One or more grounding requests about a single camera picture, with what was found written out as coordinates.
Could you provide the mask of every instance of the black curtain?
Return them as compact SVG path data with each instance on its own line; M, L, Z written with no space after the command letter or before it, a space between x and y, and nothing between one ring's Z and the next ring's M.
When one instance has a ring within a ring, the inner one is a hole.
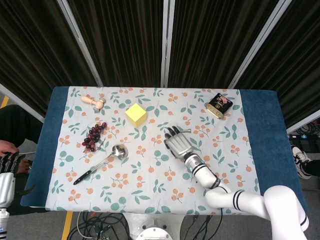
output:
M96 86L55 0L0 1L0 83L44 115L55 86Z
M320 109L320 1L290 4L235 88L277 91L287 127Z
M163 0L68 2L105 86L160 86Z
M227 88L278 0L177 0L168 86Z

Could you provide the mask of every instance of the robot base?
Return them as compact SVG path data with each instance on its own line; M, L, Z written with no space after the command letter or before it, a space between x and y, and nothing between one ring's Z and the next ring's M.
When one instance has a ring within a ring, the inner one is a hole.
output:
M179 240L185 215L123 213L134 240Z

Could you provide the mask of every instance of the sponge cube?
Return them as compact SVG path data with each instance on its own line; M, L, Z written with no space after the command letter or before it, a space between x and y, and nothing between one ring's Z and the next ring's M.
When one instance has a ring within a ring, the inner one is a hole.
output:
M145 120L147 120L147 112L137 103L125 111L125 115L128 121L136 128L139 127Z

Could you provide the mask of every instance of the yellow floor marking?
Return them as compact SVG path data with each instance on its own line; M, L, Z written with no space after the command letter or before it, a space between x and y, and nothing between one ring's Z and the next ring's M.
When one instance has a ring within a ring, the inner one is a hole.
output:
M2 109L2 108L4 108L5 106L7 106L8 101L9 101L9 97L4 96L3 101L2 101L2 104L1 104L1 106L0 106L0 109Z
M67 240L67 237L70 233L71 221L72 221L73 211L68 211L65 216L64 228L62 233L61 240Z

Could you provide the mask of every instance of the robotic hand on left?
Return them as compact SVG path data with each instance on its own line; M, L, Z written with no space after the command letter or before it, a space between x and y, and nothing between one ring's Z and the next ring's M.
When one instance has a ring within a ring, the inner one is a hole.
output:
M9 213L6 208L10 206L15 197L15 174L20 161L25 155L19 152L7 153L0 157L0 239L6 239Z

